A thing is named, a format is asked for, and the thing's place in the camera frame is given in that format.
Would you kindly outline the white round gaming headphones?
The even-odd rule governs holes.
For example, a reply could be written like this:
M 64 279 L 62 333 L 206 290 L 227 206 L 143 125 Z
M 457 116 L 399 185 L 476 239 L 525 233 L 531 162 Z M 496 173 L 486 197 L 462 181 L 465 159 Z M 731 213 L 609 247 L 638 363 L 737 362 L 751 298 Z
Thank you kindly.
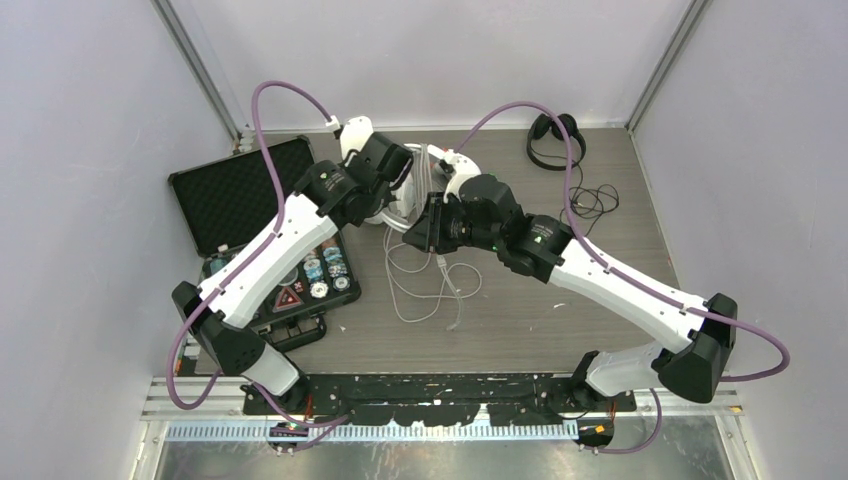
M 374 217 L 378 224 L 382 223 L 398 232 L 407 231 L 425 212 L 430 193 L 436 193 L 444 199 L 448 182 L 446 173 L 452 170 L 442 160 L 448 149 L 416 143 L 407 143 L 406 147 L 413 152 L 409 176 L 400 189 L 393 193 L 388 205 Z

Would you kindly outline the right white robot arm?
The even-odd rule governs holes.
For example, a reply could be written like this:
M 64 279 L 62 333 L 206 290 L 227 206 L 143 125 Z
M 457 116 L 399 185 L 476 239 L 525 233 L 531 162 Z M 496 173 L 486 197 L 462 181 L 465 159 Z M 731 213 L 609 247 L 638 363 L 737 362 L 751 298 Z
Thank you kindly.
M 402 240 L 428 253 L 490 251 L 510 271 L 583 295 L 650 335 L 641 347 L 584 355 L 570 385 L 580 408 L 596 410 L 625 391 L 656 387 L 695 403 L 713 400 L 735 330 L 691 310 L 733 317 L 737 305 L 729 297 L 685 294 L 628 267 L 560 220 L 524 212 L 511 189 L 487 174 L 455 193 L 429 194 Z

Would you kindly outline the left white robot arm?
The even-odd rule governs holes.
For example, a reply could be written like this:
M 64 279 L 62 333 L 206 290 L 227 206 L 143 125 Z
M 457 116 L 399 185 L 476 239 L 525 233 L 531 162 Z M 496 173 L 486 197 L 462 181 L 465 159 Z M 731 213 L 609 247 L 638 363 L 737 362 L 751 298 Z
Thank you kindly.
M 381 133 L 340 142 L 342 159 L 311 165 L 294 184 L 283 209 L 224 269 L 195 286 L 172 292 L 182 325 L 171 345 L 194 337 L 220 372 L 242 376 L 268 393 L 280 412 L 298 412 L 307 398 L 301 372 L 249 327 L 255 311 L 283 277 L 322 242 L 347 225 L 359 226 L 388 204 L 406 179 L 414 154 Z

